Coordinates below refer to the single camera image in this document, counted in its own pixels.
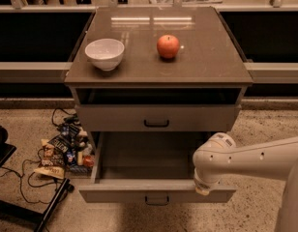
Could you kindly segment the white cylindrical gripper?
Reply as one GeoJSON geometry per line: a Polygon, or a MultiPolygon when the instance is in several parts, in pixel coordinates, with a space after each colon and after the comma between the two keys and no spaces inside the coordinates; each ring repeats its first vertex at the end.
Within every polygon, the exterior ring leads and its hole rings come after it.
{"type": "Polygon", "coordinates": [[[210,178],[199,177],[197,174],[194,175],[195,191],[203,196],[209,195],[210,191],[215,188],[221,177],[218,175],[211,176],[210,178]]]}

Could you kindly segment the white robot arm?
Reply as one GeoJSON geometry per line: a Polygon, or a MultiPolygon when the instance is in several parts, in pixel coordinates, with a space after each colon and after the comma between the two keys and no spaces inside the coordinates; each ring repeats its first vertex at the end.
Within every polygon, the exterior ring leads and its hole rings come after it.
{"type": "Polygon", "coordinates": [[[207,195],[224,174],[284,180],[278,232],[298,232],[298,136],[238,147],[217,132],[193,155],[195,190],[207,195]]]}

